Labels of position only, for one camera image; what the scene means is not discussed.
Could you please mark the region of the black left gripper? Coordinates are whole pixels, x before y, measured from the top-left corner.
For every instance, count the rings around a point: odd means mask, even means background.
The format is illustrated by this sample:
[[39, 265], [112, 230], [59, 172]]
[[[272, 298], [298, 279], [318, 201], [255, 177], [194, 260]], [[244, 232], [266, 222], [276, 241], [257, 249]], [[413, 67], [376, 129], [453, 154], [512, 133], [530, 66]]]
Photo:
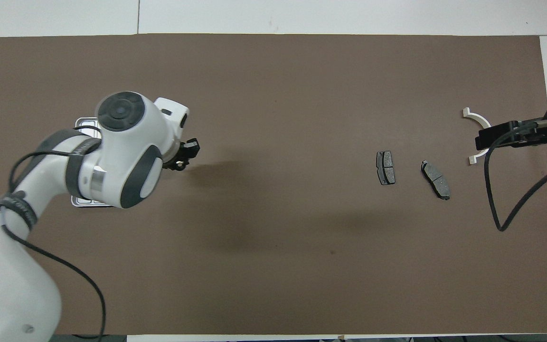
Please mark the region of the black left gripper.
[[182, 167], [185, 164], [185, 158], [194, 159], [199, 151], [200, 145], [197, 138], [188, 139], [186, 142], [176, 142], [161, 156], [162, 167]]

